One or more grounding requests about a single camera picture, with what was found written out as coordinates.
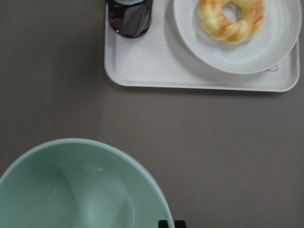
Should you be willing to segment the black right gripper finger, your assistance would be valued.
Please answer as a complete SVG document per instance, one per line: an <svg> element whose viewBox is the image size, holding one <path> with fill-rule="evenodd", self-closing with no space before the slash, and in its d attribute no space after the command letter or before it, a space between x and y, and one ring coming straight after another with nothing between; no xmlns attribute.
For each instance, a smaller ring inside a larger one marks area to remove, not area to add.
<svg viewBox="0 0 304 228"><path fill-rule="evenodd" d="M159 220L158 228L187 228L184 220L175 220L173 224L170 224L167 220Z"/></svg>

